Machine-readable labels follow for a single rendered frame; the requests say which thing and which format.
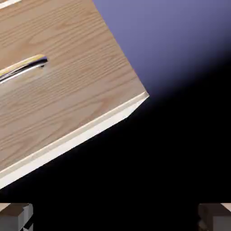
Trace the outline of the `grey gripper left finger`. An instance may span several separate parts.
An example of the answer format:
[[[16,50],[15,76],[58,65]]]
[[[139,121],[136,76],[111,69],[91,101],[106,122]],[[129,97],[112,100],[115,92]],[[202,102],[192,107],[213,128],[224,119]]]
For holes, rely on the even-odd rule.
[[[31,203],[0,203],[0,231],[34,231]]]

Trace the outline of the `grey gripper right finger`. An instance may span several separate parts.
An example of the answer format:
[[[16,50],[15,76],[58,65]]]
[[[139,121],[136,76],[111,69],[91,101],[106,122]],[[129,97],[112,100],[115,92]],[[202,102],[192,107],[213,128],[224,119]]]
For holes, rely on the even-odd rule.
[[[201,203],[199,231],[231,231],[231,203]]]

